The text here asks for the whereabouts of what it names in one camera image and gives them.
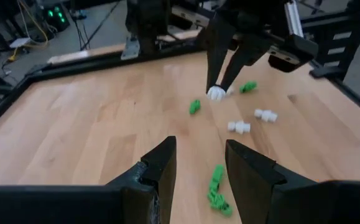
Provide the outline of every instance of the table surface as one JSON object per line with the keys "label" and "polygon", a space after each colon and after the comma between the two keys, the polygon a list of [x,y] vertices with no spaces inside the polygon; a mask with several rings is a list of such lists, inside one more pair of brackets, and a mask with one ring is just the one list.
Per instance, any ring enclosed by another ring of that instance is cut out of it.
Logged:
{"label": "table surface", "polygon": [[[221,102],[205,96],[205,53],[34,83],[0,118],[0,185],[106,184],[169,135],[177,137],[172,223],[240,223],[226,177],[220,191],[232,217],[206,197],[227,139],[315,181],[360,180],[360,108],[310,69],[282,73],[265,56],[234,82],[258,88]],[[195,99],[201,110],[190,116]],[[275,111],[277,122],[255,119],[256,108]],[[251,133],[229,133],[237,120]]]}

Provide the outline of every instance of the stacked green blocks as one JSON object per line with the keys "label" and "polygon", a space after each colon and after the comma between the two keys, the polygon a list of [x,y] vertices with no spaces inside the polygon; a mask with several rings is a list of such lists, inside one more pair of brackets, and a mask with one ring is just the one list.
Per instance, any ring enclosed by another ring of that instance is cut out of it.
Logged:
{"label": "stacked green blocks", "polygon": [[245,85],[243,85],[239,88],[239,91],[241,93],[245,93],[245,92],[255,89],[256,87],[257,87],[257,82],[247,82]]}
{"label": "stacked green blocks", "polygon": [[194,100],[190,105],[190,114],[195,114],[200,109],[200,101]]}
{"label": "stacked green blocks", "polygon": [[220,210],[222,214],[230,216],[232,208],[224,199],[224,195],[218,193],[219,183],[223,177],[224,167],[217,165],[209,184],[209,194],[207,195],[210,201],[210,207]]}

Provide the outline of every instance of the floor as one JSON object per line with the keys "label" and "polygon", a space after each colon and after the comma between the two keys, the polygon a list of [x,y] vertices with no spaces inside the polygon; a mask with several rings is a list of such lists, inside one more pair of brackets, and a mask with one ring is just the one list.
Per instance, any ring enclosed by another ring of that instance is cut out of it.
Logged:
{"label": "floor", "polygon": [[[326,0],[321,8],[327,12],[337,11],[344,9],[346,7],[346,2],[347,1],[344,0]],[[88,35],[95,30],[114,4],[115,3],[98,6],[88,10],[88,18],[84,20]],[[301,16],[307,16],[311,13],[311,9],[308,9],[305,6],[299,6],[299,11]],[[123,43],[127,34],[124,25],[125,18],[126,2],[122,1],[91,41],[91,48],[94,49]],[[15,77],[16,80],[20,80],[25,72],[33,65],[44,63],[52,56],[76,52],[78,50],[78,35],[75,26],[72,24],[68,29],[59,33],[55,39],[51,40],[46,49],[32,49],[30,54],[20,55],[16,62],[8,65],[6,68],[12,71],[11,75]],[[9,54],[3,54],[2,59],[0,59],[0,75],[3,75],[3,71],[1,70],[2,60],[9,56]],[[6,80],[13,84],[16,82],[11,77],[7,77]],[[360,48],[349,69],[345,83],[360,94]]]}

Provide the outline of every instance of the green toy block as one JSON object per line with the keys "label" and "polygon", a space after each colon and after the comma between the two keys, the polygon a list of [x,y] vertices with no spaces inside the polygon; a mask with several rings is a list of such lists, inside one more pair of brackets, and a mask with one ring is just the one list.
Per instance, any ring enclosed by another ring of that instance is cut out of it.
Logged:
{"label": "green toy block", "polygon": [[208,195],[210,200],[210,207],[220,210],[221,213],[225,216],[232,215],[232,207],[228,205],[228,203],[224,199],[224,195],[217,194],[214,191],[210,191],[211,193]]}
{"label": "green toy block", "polygon": [[247,91],[251,91],[257,87],[257,82],[247,82],[245,85],[239,88],[241,93],[245,93]]}
{"label": "green toy block", "polygon": [[221,207],[221,213],[227,217],[232,215],[232,207],[228,205],[228,203],[224,202],[223,206]]}
{"label": "green toy block", "polygon": [[209,199],[210,203],[214,203],[216,200],[218,193],[214,190],[209,190],[209,193],[207,195],[207,198]]}
{"label": "green toy block", "polygon": [[221,178],[223,177],[223,173],[224,173],[224,166],[221,164],[218,164],[215,168],[215,171],[213,172],[211,181],[219,183],[221,181]]}
{"label": "green toy block", "polygon": [[190,114],[195,114],[200,109],[200,101],[194,100],[190,105]]}

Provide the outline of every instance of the white connector piece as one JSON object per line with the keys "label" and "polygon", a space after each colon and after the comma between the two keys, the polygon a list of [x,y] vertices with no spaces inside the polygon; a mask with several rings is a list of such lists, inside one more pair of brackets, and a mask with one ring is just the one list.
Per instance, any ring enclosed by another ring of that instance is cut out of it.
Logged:
{"label": "white connector piece", "polygon": [[228,131],[235,131],[235,122],[228,122]]}
{"label": "white connector piece", "polygon": [[275,122],[278,118],[278,115],[272,112],[271,110],[260,110],[256,109],[254,111],[254,116],[256,118],[261,118],[265,122]]}
{"label": "white connector piece", "polygon": [[228,122],[228,131],[235,131],[239,134],[243,134],[243,133],[249,133],[250,128],[251,128],[250,124],[245,123],[243,121]]}
{"label": "white connector piece", "polygon": [[212,86],[209,91],[207,92],[207,98],[211,100],[220,101],[225,97],[225,91],[218,87],[218,86]]}

